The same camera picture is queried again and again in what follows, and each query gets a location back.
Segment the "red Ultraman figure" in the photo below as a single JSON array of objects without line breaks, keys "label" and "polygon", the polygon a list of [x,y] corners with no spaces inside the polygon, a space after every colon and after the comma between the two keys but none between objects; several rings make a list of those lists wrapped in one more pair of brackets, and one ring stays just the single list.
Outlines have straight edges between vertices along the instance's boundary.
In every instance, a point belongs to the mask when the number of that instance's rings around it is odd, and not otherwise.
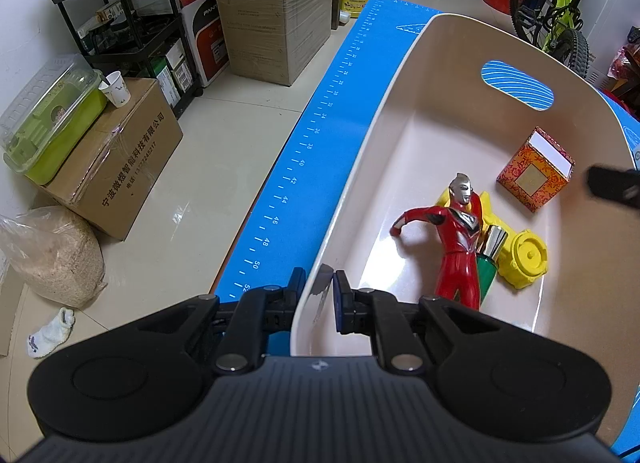
[{"label": "red Ultraman figure", "polygon": [[399,237],[402,227],[420,220],[431,223],[444,249],[435,294],[458,300],[465,307],[480,309],[480,278],[476,252],[483,229],[480,197],[473,190],[468,175],[458,173],[448,186],[449,205],[415,208],[402,213],[390,234]]}]

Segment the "green tube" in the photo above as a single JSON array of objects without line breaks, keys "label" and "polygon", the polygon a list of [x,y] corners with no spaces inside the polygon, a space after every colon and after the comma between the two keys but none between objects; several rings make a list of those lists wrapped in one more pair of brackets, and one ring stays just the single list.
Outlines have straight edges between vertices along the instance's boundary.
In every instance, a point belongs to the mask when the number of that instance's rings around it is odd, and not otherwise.
[{"label": "green tube", "polygon": [[506,243],[508,233],[498,225],[490,225],[480,248],[476,253],[478,281],[480,281],[480,301],[486,298],[498,272],[498,258]]}]

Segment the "beige plastic storage bin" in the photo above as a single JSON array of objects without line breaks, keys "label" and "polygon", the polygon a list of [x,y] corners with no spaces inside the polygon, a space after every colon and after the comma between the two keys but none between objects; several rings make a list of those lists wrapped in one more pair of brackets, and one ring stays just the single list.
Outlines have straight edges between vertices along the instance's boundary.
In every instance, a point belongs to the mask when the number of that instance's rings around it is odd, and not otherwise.
[{"label": "beige plastic storage bin", "polygon": [[[533,130],[572,157],[568,185],[529,211],[497,178]],[[336,331],[321,277],[341,270],[354,287],[417,301],[434,292],[442,246],[433,226],[390,226],[430,206],[463,173],[492,212],[547,246],[548,270],[516,290],[497,279],[482,304],[491,317],[588,353],[612,383],[598,434],[623,430],[639,384],[639,214],[593,197],[592,165],[630,170],[623,126],[590,84],[515,36],[454,14],[431,19],[378,106],[312,267],[292,327],[295,356],[367,355],[360,334]]]}]

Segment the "yellow plastic toy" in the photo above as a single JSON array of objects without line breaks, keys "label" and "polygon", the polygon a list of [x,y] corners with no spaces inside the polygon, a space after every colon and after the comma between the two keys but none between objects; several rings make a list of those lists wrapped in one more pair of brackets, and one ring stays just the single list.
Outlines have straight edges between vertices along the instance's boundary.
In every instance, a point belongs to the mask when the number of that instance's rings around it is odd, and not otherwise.
[{"label": "yellow plastic toy", "polygon": [[522,290],[524,287],[528,287],[548,270],[546,242],[528,229],[520,232],[514,231],[492,212],[490,197],[487,192],[482,192],[478,196],[480,197],[480,203],[482,203],[483,229],[480,241],[477,244],[477,251],[490,225],[498,225],[503,228],[508,233],[508,238],[506,243],[503,244],[498,258],[496,278],[501,277],[515,290]]}]

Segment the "red floral patterned box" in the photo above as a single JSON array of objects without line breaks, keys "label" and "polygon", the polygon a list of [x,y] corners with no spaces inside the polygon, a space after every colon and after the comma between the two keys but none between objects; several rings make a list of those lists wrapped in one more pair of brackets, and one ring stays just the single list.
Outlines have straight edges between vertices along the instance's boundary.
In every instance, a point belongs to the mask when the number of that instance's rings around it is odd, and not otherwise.
[{"label": "red floral patterned box", "polygon": [[536,213],[570,182],[574,166],[559,142],[536,126],[499,173],[497,183]]}]

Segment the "blue silicone baking mat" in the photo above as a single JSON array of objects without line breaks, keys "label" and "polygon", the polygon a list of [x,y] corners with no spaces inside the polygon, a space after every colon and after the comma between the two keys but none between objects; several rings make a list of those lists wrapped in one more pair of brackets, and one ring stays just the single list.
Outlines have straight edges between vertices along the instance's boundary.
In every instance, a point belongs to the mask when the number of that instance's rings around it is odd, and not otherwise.
[{"label": "blue silicone baking mat", "polygon": [[[378,106],[411,45],[438,15],[397,0],[367,8],[274,164],[219,279],[220,297],[281,283],[293,267],[305,269],[309,282]],[[639,171],[637,120],[601,97],[623,126],[631,170]],[[219,456],[226,462],[618,460],[598,434],[612,383],[588,353],[434,293],[400,302],[420,306],[413,327],[430,361],[424,374],[387,372],[372,350],[295,356],[292,329],[280,333],[258,369],[221,382],[230,420],[220,429]]]}]

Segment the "low cardboard box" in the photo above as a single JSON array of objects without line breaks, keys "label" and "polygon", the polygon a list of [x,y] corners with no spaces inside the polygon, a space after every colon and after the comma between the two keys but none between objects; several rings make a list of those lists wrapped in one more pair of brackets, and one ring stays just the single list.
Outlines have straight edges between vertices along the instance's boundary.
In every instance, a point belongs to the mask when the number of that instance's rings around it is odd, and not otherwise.
[{"label": "low cardboard box", "polygon": [[128,79],[126,106],[107,107],[42,190],[116,240],[124,240],[182,139],[160,84]]}]

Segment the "bag of wood shavings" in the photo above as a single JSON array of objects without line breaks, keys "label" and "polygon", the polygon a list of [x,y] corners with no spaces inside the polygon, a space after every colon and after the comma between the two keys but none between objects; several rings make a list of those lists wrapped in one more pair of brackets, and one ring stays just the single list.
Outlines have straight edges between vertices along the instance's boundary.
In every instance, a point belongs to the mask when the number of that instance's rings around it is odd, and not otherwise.
[{"label": "bag of wood shavings", "polygon": [[1,251],[38,295],[82,308],[104,289],[102,249],[91,226],[61,205],[1,218]]}]

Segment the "white sock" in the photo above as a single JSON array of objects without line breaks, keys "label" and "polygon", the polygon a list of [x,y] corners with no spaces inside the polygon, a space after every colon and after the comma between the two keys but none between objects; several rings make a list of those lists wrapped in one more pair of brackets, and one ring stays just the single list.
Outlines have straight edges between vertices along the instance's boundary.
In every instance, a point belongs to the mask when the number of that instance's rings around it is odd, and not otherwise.
[{"label": "white sock", "polygon": [[34,359],[47,357],[68,340],[74,324],[73,309],[61,308],[46,325],[29,335],[26,343],[27,355]]}]

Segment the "white paper cup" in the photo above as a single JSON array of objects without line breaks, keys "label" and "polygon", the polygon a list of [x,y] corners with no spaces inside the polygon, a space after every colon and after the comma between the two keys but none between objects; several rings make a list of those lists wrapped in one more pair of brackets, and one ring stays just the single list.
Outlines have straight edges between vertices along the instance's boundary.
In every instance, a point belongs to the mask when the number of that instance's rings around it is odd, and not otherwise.
[{"label": "white paper cup", "polygon": [[131,97],[122,72],[120,71],[114,71],[103,76],[99,90],[116,108],[126,106]]}]

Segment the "green clear lidded container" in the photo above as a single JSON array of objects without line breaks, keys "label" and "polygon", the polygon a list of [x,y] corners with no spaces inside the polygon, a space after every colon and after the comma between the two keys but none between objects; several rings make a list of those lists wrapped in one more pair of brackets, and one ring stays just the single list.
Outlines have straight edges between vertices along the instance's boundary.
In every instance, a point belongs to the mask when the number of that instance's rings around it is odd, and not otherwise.
[{"label": "green clear lidded container", "polygon": [[79,54],[50,59],[1,116],[3,161],[43,186],[107,104],[101,73]]}]

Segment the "large taped cardboard box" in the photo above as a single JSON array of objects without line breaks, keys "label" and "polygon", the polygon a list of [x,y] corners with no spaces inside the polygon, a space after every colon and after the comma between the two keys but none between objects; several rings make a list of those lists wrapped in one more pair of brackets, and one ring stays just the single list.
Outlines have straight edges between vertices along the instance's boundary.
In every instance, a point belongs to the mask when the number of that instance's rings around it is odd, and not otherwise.
[{"label": "large taped cardboard box", "polygon": [[332,0],[216,0],[231,71],[290,86],[331,33]]}]

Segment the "green black bicycle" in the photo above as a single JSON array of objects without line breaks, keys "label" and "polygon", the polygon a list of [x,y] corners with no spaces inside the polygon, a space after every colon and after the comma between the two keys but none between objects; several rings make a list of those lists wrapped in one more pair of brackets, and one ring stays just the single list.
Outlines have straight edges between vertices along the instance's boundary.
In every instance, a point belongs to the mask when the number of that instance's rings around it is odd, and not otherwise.
[{"label": "green black bicycle", "polygon": [[582,0],[510,0],[516,35],[585,79],[589,45],[582,34]]}]

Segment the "red white appliance box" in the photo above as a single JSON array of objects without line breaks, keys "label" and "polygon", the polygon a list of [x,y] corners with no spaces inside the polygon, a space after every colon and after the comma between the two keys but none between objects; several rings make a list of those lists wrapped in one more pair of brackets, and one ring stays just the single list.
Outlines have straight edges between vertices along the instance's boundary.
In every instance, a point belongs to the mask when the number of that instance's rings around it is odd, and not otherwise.
[{"label": "red white appliance box", "polygon": [[207,87],[229,60],[217,1],[178,1],[198,76]]}]

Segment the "white freezer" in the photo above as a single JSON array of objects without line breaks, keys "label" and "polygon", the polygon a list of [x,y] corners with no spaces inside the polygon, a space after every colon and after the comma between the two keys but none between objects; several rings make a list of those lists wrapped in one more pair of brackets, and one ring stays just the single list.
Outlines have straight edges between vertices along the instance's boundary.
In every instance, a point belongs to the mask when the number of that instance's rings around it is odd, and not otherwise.
[{"label": "white freezer", "polygon": [[590,53],[587,81],[604,90],[613,82],[610,65],[630,29],[639,25],[639,0],[582,0],[580,11]]}]

